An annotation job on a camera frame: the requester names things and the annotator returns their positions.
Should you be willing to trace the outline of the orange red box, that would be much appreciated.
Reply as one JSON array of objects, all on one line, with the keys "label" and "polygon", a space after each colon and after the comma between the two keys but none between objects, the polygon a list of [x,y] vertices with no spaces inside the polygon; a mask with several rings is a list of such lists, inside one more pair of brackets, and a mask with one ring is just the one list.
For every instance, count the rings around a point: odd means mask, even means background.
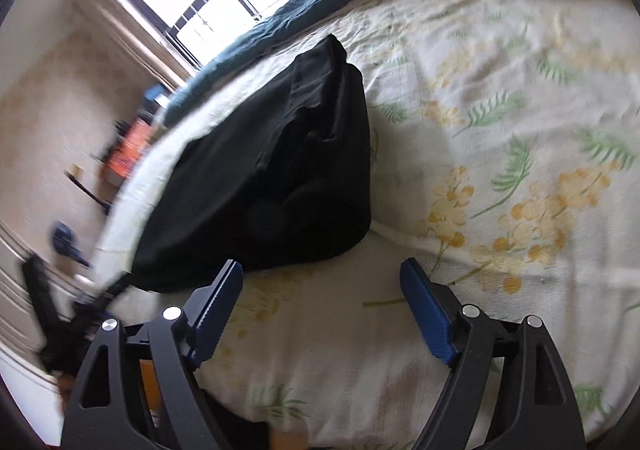
[{"label": "orange red box", "polygon": [[115,139],[104,157],[101,180],[119,188],[134,170],[150,136],[151,125],[144,119],[137,118],[132,124],[117,121]]}]

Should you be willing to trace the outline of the blue box by window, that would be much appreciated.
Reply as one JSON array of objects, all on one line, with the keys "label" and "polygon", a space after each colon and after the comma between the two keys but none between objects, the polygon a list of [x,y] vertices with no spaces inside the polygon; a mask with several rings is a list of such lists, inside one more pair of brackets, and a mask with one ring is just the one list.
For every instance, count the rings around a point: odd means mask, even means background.
[{"label": "blue box by window", "polygon": [[153,84],[143,92],[142,106],[145,112],[155,114],[159,108],[167,106],[170,97],[171,91],[163,84]]}]

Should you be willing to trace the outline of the dark teal blanket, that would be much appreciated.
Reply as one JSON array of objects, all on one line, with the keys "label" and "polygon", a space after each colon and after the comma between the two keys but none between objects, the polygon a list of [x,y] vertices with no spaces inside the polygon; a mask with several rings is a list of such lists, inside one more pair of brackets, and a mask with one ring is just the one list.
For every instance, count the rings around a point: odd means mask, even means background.
[{"label": "dark teal blanket", "polygon": [[163,126],[174,127],[204,102],[206,94],[218,82],[246,68],[353,1],[288,0],[276,12],[236,38],[172,96],[165,110]]}]

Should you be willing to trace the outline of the floral white bed sheet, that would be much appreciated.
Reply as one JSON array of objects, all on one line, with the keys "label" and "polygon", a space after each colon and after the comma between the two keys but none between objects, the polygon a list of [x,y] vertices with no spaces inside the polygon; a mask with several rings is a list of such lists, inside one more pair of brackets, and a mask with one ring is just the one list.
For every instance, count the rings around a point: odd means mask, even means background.
[{"label": "floral white bed sheet", "polygon": [[548,327],[594,438],[639,386],[639,17],[620,0],[375,0],[209,95],[119,193],[94,252],[129,267],[183,147],[326,35],[363,77],[372,227],[249,275],[198,381],[314,447],[407,449],[448,370],[399,287],[418,259],[491,317]]}]

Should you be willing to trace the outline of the black pants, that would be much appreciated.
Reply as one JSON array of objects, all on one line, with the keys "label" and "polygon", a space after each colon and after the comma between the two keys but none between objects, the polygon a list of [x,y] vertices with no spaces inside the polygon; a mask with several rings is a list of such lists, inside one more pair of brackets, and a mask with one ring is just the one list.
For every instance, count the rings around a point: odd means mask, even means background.
[{"label": "black pants", "polygon": [[328,260],[371,224],[360,70],[327,36],[186,144],[140,236],[132,283],[173,293],[228,260],[247,272]]}]

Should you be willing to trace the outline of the black tripod pole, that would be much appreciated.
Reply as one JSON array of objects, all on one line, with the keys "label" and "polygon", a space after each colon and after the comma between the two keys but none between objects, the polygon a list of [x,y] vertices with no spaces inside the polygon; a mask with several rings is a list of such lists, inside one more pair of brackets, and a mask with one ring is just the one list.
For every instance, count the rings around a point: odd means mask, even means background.
[{"label": "black tripod pole", "polygon": [[111,204],[109,202],[104,201],[104,199],[100,199],[99,197],[97,197],[85,186],[85,184],[80,182],[78,178],[70,171],[65,170],[64,173],[66,178],[70,180],[70,182],[72,182],[76,188],[78,188],[82,193],[90,197],[90,199],[92,199],[93,202],[95,202],[96,205],[98,205],[102,209],[102,213],[104,214],[104,216],[107,216],[110,213]]}]

